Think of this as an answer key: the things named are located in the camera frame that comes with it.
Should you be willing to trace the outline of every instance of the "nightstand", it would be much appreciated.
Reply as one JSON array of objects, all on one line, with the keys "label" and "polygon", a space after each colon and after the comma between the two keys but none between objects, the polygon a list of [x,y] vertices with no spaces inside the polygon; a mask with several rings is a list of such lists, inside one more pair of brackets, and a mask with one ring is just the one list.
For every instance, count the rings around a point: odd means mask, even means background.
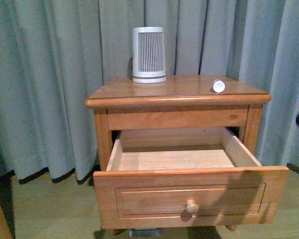
[{"label": "nightstand", "polygon": [[[224,92],[213,92],[215,79]],[[253,156],[270,99],[222,76],[107,82],[86,101],[102,170],[94,173],[102,228],[271,223],[288,168]],[[240,127],[239,139],[229,126]]]}]

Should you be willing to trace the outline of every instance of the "curtain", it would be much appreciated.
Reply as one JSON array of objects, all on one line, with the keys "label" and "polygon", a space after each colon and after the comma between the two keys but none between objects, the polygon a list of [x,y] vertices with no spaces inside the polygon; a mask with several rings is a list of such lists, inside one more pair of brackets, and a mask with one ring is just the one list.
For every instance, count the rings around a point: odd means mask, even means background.
[{"label": "curtain", "polygon": [[226,75],[269,92],[256,156],[299,166],[299,0],[0,0],[8,171],[90,172],[97,144],[84,101],[131,75],[132,31],[142,26],[164,28],[168,75]]}]

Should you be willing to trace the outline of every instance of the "nightstand top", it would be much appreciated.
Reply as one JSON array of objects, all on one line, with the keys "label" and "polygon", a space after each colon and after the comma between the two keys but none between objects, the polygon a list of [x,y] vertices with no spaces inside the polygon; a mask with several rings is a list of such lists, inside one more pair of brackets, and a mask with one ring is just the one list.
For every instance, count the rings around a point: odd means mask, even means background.
[{"label": "nightstand top", "polygon": [[[222,93],[212,89],[213,81],[222,80]],[[265,104],[270,95],[262,90],[219,75],[167,76],[162,83],[135,83],[129,78],[109,80],[86,101],[89,108],[192,105]]]}]

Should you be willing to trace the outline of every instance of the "drawer knob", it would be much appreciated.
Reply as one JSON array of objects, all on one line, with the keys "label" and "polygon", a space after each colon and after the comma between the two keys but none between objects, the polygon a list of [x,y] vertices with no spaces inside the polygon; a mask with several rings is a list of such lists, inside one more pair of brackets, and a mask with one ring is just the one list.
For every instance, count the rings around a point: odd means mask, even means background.
[{"label": "drawer knob", "polygon": [[195,203],[194,200],[188,200],[186,203],[186,211],[188,213],[194,214],[197,213],[199,206]]}]

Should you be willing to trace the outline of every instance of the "white cap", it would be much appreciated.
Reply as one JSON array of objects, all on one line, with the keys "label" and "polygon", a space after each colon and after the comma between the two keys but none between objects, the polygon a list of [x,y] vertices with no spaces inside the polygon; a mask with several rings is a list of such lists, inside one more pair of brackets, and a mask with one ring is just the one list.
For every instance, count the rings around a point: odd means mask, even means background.
[{"label": "white cap", "polygon": [[221,93],[225,89],[225,83],[222,82],[221,80],[214,80],[213,89],[214,89],[214,92]]}]

